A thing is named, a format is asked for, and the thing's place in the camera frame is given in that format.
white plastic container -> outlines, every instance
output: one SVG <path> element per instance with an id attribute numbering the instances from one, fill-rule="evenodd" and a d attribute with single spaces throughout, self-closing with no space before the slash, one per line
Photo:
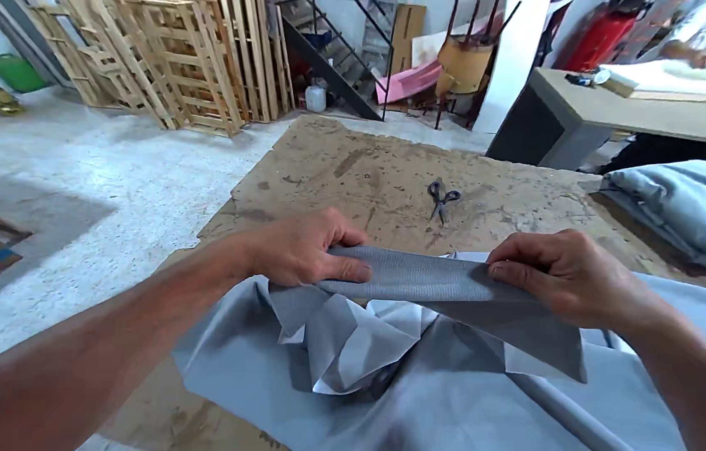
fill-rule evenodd
<path id="1" fill-rule="evenodd" d="M 306 107 L 313 112 L 325 111 L 325 88 L 309 86 L 306 88 Z"/>

white pillar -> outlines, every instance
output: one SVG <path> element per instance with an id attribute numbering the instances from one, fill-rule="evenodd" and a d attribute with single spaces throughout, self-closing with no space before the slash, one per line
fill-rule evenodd
<path id="1" fill-rule="evenodd" d="M 518 1 L 507 0 L 504 13 L 506 18 Z M 495 68 L 478 119 L 472 126 L 473 132 L 497 133 L 509 108 L 523 90 L 531 73 L 549 4 L 549 0 L 522 0 L 500 36 Z"/>

work table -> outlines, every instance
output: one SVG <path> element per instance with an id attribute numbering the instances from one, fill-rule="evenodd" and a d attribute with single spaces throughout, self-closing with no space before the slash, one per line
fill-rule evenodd
<path id="1" fill-rule="evenodd" d="M 461 200 L 450 222 L 429 220 L 428 184 L 441 180 Z M 490 251 L 514 232 L 576 228 L 633 271 L 706 286 L 678 255 L 600 195 L 600 177 L 498 161 L 377 137 L 335 120 L 301 117 L 232 191 L 207 223 L 202 243 L 295 213 L 335 206 L 372 246 L 440 255 Z M 190 251 L 177 251 L 170 264 Z M 284 448 L 246 421 L 183 388 L 171 359 L 160 364 L 99 433 L 142 449 Z"/>

right hand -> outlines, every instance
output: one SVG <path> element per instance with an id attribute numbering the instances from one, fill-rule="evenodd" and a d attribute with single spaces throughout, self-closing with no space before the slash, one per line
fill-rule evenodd
<path id="1" fill-rule="evenodd" d="M 513 233 L 489 254 L 489 275 L 528 291 L 579 327 L 626 334 L 675 310 L 581 232 Z"/>
<path id="2" fill-rule="evenodd" d="M 695 51 L 693 56 L 689 58 L 689 66 L 693 69 L 706 69 L 706 52 Z"/>

fingernail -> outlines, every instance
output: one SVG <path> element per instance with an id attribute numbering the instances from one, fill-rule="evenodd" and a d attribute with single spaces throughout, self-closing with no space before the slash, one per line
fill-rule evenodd
<path id="1" fill-rule="evenodd" d="M 372 268 L 367 265 L 361 265 L 355 272 L 356 282 L 369 282 L 372 279 Z"/>
<path id="2" fill-rule="evenodd" d="M 503 270 L 503 264 L 500 261 L 496 261 L 489 265 L 488 273 L 490 276 L 494 276 L 495 273 L 501 272 Z"/>

